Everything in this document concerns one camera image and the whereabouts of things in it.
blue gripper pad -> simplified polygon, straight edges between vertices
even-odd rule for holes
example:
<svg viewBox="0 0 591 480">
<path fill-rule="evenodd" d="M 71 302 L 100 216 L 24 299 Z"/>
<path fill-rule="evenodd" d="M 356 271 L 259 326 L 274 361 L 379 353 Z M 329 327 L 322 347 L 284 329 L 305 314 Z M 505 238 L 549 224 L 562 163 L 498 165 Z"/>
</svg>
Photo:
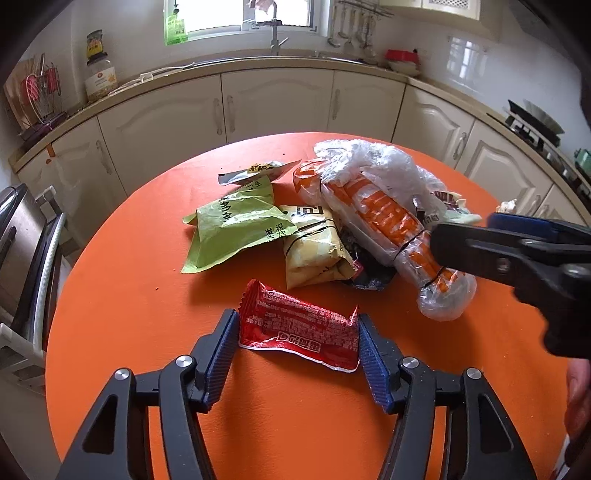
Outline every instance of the blue gripper pad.
<svg viewBox="0 0 591 480">
<path fill-rule="evenodd" d="M 220 399 L 222 395 L 223 386 L 230 370 L 230 364 L 234 358 L 234 353 L 238 347 L 238 330 L 240 327 L 240 316 L 236 310 L 228 309 L 224 312 L 219 328 L 223 328 L 223 332 L 218 337 L 215 350 L 211 357 L 211 361 L 205 370 L 205 395 L 203 403 L 207 409 L 212 408 L 213 404 Z"/>
<path fill-rule="evenodd" d="M 391 391 L 391 373 L 384 364 L 378 348 L 372 340 L 370 330 L 377 335 L 377 330 L 367 315 L 359 316 L 359 361 L 363 367 L 369 389 L 376 402 L 384 412 L 394 412 L 394 397 Z"/>
<path fill-rule="evenodd" d="M 486 226 L 506 232 L 521 233 L 541 238 L 547 242 L 556 242 L 556 225 L 551 221 L 508 213 L 492 213 L 486 220 Z"/>
</svg>

faucet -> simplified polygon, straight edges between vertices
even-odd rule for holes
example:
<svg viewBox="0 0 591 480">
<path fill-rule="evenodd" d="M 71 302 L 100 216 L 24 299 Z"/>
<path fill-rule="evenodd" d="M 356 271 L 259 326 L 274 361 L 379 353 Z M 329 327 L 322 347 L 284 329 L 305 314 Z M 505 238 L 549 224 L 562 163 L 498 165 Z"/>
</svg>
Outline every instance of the faucet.
<svg viewBox="0 0 591 480">
<path fill-rule="evenodd" d="M 271 55 L 278 56 L 281 51 L 281 46 L 288 41 L 290 38 L 287 37 L 282 41 L 277 39 L 277 27 L 283 25 L 281 20 L 277 20 L 277 3 L 273 2 L 273 20 L 267 22 L 256 22 L 255 24 L 257 27 L 272 27 L 273 28 L 273 37 L 271 39 Z"/>
</svg>

orange table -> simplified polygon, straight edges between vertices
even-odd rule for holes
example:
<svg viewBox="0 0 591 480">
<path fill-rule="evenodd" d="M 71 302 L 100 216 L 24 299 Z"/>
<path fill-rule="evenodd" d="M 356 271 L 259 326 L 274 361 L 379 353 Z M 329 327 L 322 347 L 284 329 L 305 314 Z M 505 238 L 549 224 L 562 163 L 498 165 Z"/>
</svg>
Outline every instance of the orange table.
<svg viewBox="0 0 591 480">
<path fill-rule="evenodd" d="M 67 280 L 47 355 L 47 408 L 63 458 L 109 376 L 121 366 L 160 369 L 238 308 L 251 278 L 285 291 L 282 242 L 243 251 L 198 275 L 180 274 L 193 228 L 181 217 L 221 197 L 217 174 L 267 160 L 314 158 L 313 147 L 348 135 L 256 138 L 200 155 L 140 188 L 101 227 Z M 407 150 L 461 192 L 483 217 L 496 201 L 441 162 Z M 277 205 L 301 203 L 291 175 L 274 183 Z M 542 479 L 564 439 L 566 362 L 544 351 L 544 321 L 508 287 L 478 281 L 464 315 L 438 323 L 417 309 L 415 287 L 395 277 L 383 292 L 334 282 L 293 295 L 349 316 L 358 304 L 378 330 L 432 368 L 483 370 L 515 423 Z M 444 411 L 438 408 L 428 479 L 439 478 Z M 156 479 L 166 479 L 157 411 L 150 412 Z M 372 400 L 361 369 L 344 374 L 284 352 L 238 349 L 222 399 L 200 424 L 220 480 L 375 480 L 395 417 Z"/>
</svg>

kitchen cabinet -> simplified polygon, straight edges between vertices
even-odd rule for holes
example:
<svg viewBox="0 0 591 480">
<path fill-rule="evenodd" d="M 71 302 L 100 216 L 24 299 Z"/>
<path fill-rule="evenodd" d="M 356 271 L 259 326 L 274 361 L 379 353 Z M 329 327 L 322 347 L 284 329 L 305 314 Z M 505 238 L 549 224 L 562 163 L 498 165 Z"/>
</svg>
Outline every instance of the kitchen cabinet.
<svg viewBox="0 0 591 480">
<path fill-rule="evenodd" d="M 474 117 L 464 110 L 408 86 L 392 143 L 412 148 L 455 168 Z"/>
<path fill-rule="evenodd" d="M 480 0 L 380 0 L 384 7 L 408 7 L 435 10 L 478 20 Z"/>
<path fill-rule="evenodd" d="M 334 72 L 246 70 L 222 74 L 228 141 L 286 132 L 324 132 Z"/>
<path fill-rule="evenodd" d="M 101 113 L 99 123 L 129 195 L 169 168 L 226 144 L 220 76 L 133 98 Z"/>
<path fill-rule="evenodd" d="M 85 246 L 126 199 L 96 117 L 52 143 L 55 157 L 43 150 L 19 173 L 34 196 L 52 186 L 68 214 L 68 231 Z"/>
<path fill-rule="evenodd" d="M 404 86 L 372 75 L 335 72 L 328 131 L 389 142 Z"/>
<path fill-rule="evenodd" d="M 423 0 L 423 8 L 478 20 L 480 0 Z"/>
<path fill-rule="evenodd" d="M 499 202 L 517 199 L 517 213 L 532 215 L 552 181 L 532 159 L 487 125 L 476 121 L 456 170 Z"/>
<path fill-rule="evenodd" d="M 583 217 L 579 215 L 573 204 L 570 203 L 566 195 L 556 185 L 552 185 L 548 195 L 544 200 L 540 200 L 539 205 L 540 208 L 538 208 L 534 215 L 536 217 L 565 220 L 566 222 L 586 226 Z"/>
<path fill-rule="evenodd" d="M 501 39 L 504 0 L 379 0 L 395 14 Z"/>
</svg>

human hand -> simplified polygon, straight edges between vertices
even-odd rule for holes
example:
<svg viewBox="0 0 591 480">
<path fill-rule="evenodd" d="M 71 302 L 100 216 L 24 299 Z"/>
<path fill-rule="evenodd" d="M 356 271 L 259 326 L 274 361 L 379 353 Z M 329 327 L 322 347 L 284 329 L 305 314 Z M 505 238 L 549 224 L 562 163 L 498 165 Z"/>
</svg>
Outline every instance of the human hand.
<svg viewBox="0 0 591 480">
<path fill-rule="evenodd" d="M 568 398 L 564 426 L 572 440 L 576 440 L 591 420 L 591 364 L 589 360 L 569 360 L 566 374 Z"/>
</svg>

